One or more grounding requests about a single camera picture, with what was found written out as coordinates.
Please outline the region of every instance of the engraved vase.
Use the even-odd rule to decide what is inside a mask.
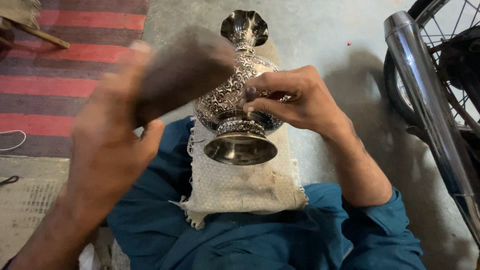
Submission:
[[[221,35],[236,47],[235,73],[221,86],[194,101],[197,119],[216,137],[204,148],[205,154],[222,163],[255,165],[273,159],[276,146],[265,135],[282,122],[273,115],[254,111],[245,113],[245,82],[264,72],[277,72],[277,67],[255,54],[255,46],[268,39],[266,22],[255,11],[234,11],[222,23]],[[262,93],[269,97],[271,91]]]

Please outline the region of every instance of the blue sleeve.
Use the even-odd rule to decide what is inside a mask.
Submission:
[[[420,241],[406,227],[408,218],[400,192],[382,206],[355,208],[342,198],[348,219],[343,235],[353,243],[341,269],[425,269]]]

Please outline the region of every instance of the motorcycle exhaust pipe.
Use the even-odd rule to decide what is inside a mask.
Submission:
[[[408,13],[401,11],[385,20],[384,30],[388,50],[410,102],[430,138],[440,175],[480,247],[480,181],[419,27]]]

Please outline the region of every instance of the vase base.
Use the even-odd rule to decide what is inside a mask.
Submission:
[[[250,132],[222,134],[204,148],[205,154],[230,165],[256,165],[273,159],[278,150],[264,136]]]

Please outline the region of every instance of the engraved floral pattern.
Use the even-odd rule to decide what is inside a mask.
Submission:
[[[241,132],[248,131],[257,133],[258,135],[265,136],[264,128],[255,123],[254,120],[233,120],[222,123],[216,129],[216,134],[218,136],[225,134],[227,132]]]
[[[203,95],[194,101],[197,118],[210,129],[212,128],[212,120],[228,111],[242,110],[242,91],[245,82],[260,75],[263,72],[277,72],[278,69],[271,62],[265,60],[261,56],[252,53],[237,53],[235,63],[235,73],[225,81],[221,86],[212,92]],[[265,91],[262,96],[267,97],[269,91]],[[274,128],[277,128],[282,122],[269,115]]]

